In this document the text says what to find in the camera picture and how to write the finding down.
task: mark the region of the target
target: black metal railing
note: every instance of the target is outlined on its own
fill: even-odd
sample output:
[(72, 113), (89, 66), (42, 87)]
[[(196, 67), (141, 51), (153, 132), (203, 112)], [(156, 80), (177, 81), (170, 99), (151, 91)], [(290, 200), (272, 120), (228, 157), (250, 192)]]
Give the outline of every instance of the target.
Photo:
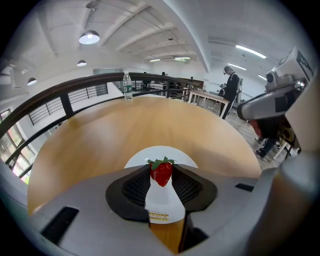
[[(145, 86), (144, 81), (149, 81), (149, 85), (154, 84), (154, 88), (150, 86), (144, 87), (143, 89), (140, 89), (140, 92), (135, 92), (133, 94), (133, 97), (147, 94), (165, 94), (166, 98), (179, 99), (183, 97), (183, 99), (186, 98), (185, 101), (187, 101), (190, 95), (190, 90), (192, 90), (191, 86), (194, 88), (197, 88), (199, 86), (196, 82), (190, 82), (170, 76), (161, 76), (146, 73), (129, 73), (129, 75), (133, 81), (133, 85), (136, 85), (137, 81), (142, 81), (142, 86)], [(26, 115), (30, 114), (30, 116), (34, 118), (34, 122), (38, 122), (39, 120), (41, 120), (41, 118), (43, 118), (43, 116), (51, 115), (51, 113), (53, 113), (54, 111), (62, 108), (65, 112), (65, 115), (48, 124), (46, 127), (43, 127), (41, 130), (37, 131), (26, 141), (23, 141), (12, 153), (12, 155), (6, 160), (5, 163), (11, 169), (13, 169), (14, 165), (10, 165), (10, 162), (17, 158), (24, 147), (26, 147), (28, 144), (33, 142), (36, 138), (38, 138), (40, 135), (42, 135), (52, 127), (62, 123), (73, 115), (95, 105), (124, 98), (124, 96), (120, 96), (102, 100), (100, 102), (82, 107), (75, 111), (72, 108), (72, 104), (81, 101), (82, 99), (90, 99), (90, 97), (107, 94), (107, 83), (121, 81), (123, 79), (123, 76), (124, 73), (107, 73), (66, 81), (52, 86), (23, 102), (13, 112), (11, 112), (2, 121), (2, 123), (0, 123), (0, 138), (2, 138), (14, 124), (16, 124)], [(19, 175), (19, 177), (22, 178), (25, 174), (28, 173), (31, 168), (31, 166), (26, 168), (26, 170), (24, 170), (23, 173)]]
[[(106, 94), (108, 94), (108, 86), (105, 83), (105, 84), (86, 87), (80, 90), (71, 91), (68, 93), (68, 97), (72, 105), (79, 101), (87, 100), (93, 97), (106, 95)], [(35, 125), (39, 121), (45, 119), (46, 117), (52, 115), (53, 113), (63, 108), (64, 107), (62, 105), (60, 97), (57, 97), (43, 104), (42, 106), (38, 107), (28, 115), (32, 124)]]

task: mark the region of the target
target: floor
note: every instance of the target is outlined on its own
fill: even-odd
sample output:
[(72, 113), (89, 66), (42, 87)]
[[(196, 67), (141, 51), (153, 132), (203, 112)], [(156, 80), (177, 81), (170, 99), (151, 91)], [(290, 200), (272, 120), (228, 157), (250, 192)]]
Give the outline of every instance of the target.
[[(200, 106), (202, 106), (203, 99), (200, 99), (198, 103)], [(219, 115), (220, 114), (220, 106), (221, 106), (220, 104), (218, 105), (218, 104), (214, 103), (213, 100), (206, 100), (205, 109)], [(256, 158), (258, 159), (258, 162), (259, 162), (262, 170), (265, 170), (268, 168), (278, 167), (280, 165), (280, 163), (282, 163), (284, 161), (286, 154), (287, 154), (286, 150), (283, 150), (281, 152), (281, 154), (275, 160), (272, 159), (274, 157), (274, 155), (278, 152), (277, 146), (274, 146), (273, 149), (263, 159), (261, 159), (261, 157), (259, 157), (256, 154), (256, 150), (261, 148), (264, 142), (259, 143), (255, 140), (255, 137), (257, 137), (257, 135), (256, 135), (254, 129), (252, 128), (252, 126), (248, 122), (241, 120), (238, 117), (238, 115), (236, 114), (235, 108), (231, 109), (229, 115), (227, 115), (225, 120), (229, 124), (231, 124), (244, 137), (244, 139), (246, 140), (246, 142), (249, 144), (249, 146), (252, 148), (254, 154), (256, 155)]]

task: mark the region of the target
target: green strawberry leaves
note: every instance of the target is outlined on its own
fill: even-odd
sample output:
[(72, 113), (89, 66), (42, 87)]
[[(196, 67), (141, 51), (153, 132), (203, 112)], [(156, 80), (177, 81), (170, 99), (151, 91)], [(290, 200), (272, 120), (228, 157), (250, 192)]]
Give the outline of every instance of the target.
[(159, 165), (161, 164), (165, 164), (165, 163), (170, 163), (170, 164), (174, 164), (175, 163), (175, 160), (173, 159), (168, 159), (168, 157), (164, 157), (163, 160), (159, 160), (159, 159), (156, 159), (155, 161), (152, 161), (150, 159), (148, 159), (148, 164), (152, 164), (151, 166), (151, 170), (154, 171), (155, 169), (157, 169), (159, 167)]
[(151, 166), (151, 170), (154, 171), (155, 169), (157, 169), (159, 167), (160, 163), (159, 162), (153, 162), (152, 166)]

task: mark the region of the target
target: plastic bottle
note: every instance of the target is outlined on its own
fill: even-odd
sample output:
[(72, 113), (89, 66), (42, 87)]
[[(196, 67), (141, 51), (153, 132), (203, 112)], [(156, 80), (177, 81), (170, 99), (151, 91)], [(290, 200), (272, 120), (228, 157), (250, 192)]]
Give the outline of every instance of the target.
[(131, 101), (133, 96), (132, 96), (132, 85), (131, 85), (131, 78), (129, 76), (129, 71), (124, 71), (123, 92), (124, 92), (124, 99), (126, 101)]

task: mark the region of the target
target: round wooden table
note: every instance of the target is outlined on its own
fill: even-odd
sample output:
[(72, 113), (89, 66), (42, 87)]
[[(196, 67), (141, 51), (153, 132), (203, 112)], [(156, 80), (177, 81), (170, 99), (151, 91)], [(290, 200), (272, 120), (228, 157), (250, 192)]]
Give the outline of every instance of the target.
[(210, 111), (167, 98), (117, 99), (73, 116), (44, 143), (30, 175), (28, 213), (82, 180), (123, 169), (152, 146), (176, 148), (203, 171), (261, 174), (245, 139)]

